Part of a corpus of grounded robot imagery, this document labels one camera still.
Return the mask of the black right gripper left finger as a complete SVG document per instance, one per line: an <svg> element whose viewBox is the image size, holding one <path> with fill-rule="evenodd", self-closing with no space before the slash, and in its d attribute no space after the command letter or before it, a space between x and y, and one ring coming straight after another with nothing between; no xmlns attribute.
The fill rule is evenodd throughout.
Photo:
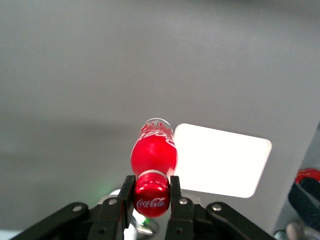
<svg viewBox="0 0 320 240"><path fill-rule="evenodd" d="M136 178L128 175L117 196L93 208L73 202L13 237L14 240L123 240L129 227Z"/></svg>

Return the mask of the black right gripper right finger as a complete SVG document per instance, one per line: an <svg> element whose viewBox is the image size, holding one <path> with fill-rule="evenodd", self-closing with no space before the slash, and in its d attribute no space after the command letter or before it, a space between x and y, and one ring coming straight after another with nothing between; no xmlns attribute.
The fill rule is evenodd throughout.
<svg viewBox="0 0 320 240"><path fill-rule="evenodd" d="M167 240L273 240L274 237L224 202L206 207L182 196L180 179L170 177L171 215Z"/></svg>

